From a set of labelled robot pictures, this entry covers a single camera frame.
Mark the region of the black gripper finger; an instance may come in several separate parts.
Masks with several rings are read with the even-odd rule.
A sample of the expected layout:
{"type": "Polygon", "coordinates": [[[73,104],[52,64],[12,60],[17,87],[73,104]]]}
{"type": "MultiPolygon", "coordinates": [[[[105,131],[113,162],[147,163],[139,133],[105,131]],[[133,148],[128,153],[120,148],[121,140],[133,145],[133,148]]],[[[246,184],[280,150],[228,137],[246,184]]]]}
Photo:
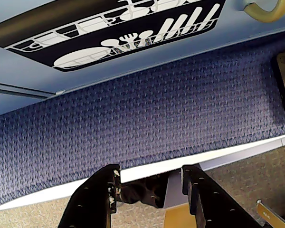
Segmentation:
{"type": "Polygon", "coordinates": [[[110,228],[116,213],[120,166],[109,164],[95,172],[72,194],[59,228],[110,228]]]}
{"type": "Polygon", "coordinates": [[[181,183],[198,228],[285,228],[285,220],[258,200],[257,212],[266,221],[260,225],[197,164],[182,166],[181,183]]]}

